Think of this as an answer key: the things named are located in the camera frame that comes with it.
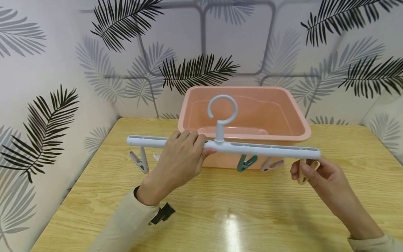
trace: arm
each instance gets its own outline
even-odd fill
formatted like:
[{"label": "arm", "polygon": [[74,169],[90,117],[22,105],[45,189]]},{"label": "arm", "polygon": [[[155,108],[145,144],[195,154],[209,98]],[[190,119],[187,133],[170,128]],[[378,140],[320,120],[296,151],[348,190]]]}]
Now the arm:
[{"label": "arm", "polygon": [[167,140],[153,171],[129,192],[88,252],[127,252],[158,214],[159,204],[176,188],[201,172],[204,159],[216,151],[203,149],[205,135],[175,131]]},{"label": "arm", "polygon": [[[402,252],[402,243],[385,235],[361,205],[340,166],[324,157],[319,162],[321,166],[317,171],[307,164],[301,165],[301,171],[321,200],[349,230],[348,242],[353,251]],[[298,179],[298,167],[299,161],[291,167],[293,180]]]},{"label": "arm", "polygon": [[[142,191],[137,191],[137,198],[147,198]],[[146,231],[148,223],[157,215],[159,204],[146,206],[136,199],[130,191],[120,202],[118,209],[110,218],[104,230],[96,237],[88,252],[126,252]]]},{"label": "arm", "polygon": [[351,234],[347,240],[354,252],[403,251],[403,244],[399,240],[384,234],[361,205],[359,208],[350,216],[340,218]]}]

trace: green clip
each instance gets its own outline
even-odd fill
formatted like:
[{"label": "green clip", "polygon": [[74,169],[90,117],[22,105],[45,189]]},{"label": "green clip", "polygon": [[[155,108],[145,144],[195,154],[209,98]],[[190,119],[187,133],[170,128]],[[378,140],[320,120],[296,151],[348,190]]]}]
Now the green clip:
[{"label": "green clip", "polygon": [[249,158],[248,161],[245,161],[246,155],[242,155],[241,158],[239,159],[238,166],[237,166],[237,171],[238,172],[243,172],[244,170],[248,169],[249,166],[253,165],[257,160],[258,156],[253,156]]}]

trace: plastic basin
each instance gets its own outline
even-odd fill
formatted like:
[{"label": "plastic basin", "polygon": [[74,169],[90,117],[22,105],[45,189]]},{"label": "plastic basin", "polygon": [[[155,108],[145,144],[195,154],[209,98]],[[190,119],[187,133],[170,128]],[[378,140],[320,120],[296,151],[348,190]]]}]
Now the plastic basin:
[{"label": "plastic basin", "polygon": [[[197,131],[213,140],[217,120],[225,120],[233,113],[230,101],[218,99],[211,108],[214,118],[208,116],[208,104],[219,94],[231,96],[238,104],[237,117],[225,125],[225,141],[293,146],[311,136],[308,122],[296,101],[287,89],[281,87],[189,88],[179,116],[179,131]],[[238,154],[219,152],[206,158],[204,166],[236,168],[240,157]],[[248,169],[260,169],[266,158],[258,156],[257,162]],[[275,157],[272,162],[281,159]]]}]

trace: left hand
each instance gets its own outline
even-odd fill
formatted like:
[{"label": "left hand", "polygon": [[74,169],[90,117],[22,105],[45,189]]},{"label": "left hand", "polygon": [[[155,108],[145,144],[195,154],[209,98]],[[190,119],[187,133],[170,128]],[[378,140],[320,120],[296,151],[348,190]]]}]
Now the left hand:
[{"label": "left hand", "polygon": [[137,191],[138,200],[147,206],[155,206],[176,188],[185,185],[202,171],[204,159],[215,153],[203,149],[205,135],[196,131],[176,130],[169,137],[161,157],[153,171],[143,180]]}]

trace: hand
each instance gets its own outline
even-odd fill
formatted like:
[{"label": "hand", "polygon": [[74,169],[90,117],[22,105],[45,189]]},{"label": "hand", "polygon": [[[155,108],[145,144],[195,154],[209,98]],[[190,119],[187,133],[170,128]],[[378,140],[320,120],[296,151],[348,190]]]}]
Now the hand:
[{"label": "hand", "polygon": [[[313,160],[302,164],[301,171],[320,199],[344,223],[351,237],[359,240],[382,237],[383,232],[359,202],[340,166],[325,157],[318,161],[317,171],[310,167]],[[299,162],[291,167],[293,180],[298,179]]]},{"label": "hand", "polygon": [[204,159],[216,152],[211,148],[203,149],[205,142],[206,136],[195,131],[172,133],[156,167],[141,183],[138,200],[155,206],[173,190],[199,175]]}]

